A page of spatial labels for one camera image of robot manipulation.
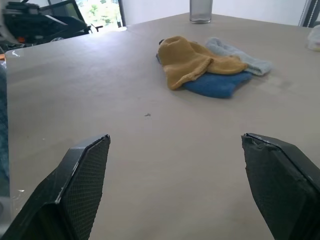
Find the blue cloth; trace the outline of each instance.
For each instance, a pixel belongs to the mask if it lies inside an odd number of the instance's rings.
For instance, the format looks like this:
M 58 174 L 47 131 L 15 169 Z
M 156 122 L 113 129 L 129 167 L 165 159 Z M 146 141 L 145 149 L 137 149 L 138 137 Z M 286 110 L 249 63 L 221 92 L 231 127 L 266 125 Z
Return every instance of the blue cloth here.
M 206 72 L 195 81 L 188 81 L 182 86 L 196 94 L 206 97 L 231 98 L 236 88 L 252 78 L 252 74 L 243 71 L 234 75 L 220 75 Z

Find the folded cloth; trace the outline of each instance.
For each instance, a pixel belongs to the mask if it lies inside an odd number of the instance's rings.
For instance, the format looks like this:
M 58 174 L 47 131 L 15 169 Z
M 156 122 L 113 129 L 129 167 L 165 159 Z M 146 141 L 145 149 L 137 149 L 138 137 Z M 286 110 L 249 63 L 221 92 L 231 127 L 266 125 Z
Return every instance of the folded cloth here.
M 219 75 L 206 72 L 195 81 L 188 81 L 182 86 L 196 94 L 212 98 L 231 98 L 236 88 L 249 81 L 252 74 L 247 71 L 235 75 Z
M 254 75 L 262 76 L 270 72 L 272 69 L 271 62 L 249 56 L 238 48 L 223 43 L 219 38 L 209 38 L 205 46 L 212 53 L 220 56 L 238 56 L 242 62 L 248 64 L 248 68 L 246 69 L 246 71 L 253 73 Z
M 174 36 L 160 42 L 158 58 L 171 90 L 194 81 L 205 72 L 231 75 L 248 67 L 236 56 L 218 56 L 204 46 Z

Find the white table surface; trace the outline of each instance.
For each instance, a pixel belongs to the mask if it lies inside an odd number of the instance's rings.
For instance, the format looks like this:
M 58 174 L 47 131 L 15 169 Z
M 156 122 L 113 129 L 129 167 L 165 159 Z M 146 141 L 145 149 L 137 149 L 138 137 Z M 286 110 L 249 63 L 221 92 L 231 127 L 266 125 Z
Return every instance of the white table surface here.
M 297 145 L 320 166 L 320 53 L 309 28 L 188 14 L 7 54 L 14 215 L 67 149 L 111 136 L 91 240 L 272 240 L 250 191 L 241 135 Z M 171 91 L 161 39 L 218 37 L 274 70 L 232 99 Z

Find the glass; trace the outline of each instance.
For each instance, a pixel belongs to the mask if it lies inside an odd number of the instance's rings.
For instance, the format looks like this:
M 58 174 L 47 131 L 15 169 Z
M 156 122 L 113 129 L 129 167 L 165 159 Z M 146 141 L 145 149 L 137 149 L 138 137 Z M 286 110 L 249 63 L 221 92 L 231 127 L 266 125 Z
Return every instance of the glass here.
M 193 24 L 210 23 L 213 0 L 190 0 L 190 22 Z

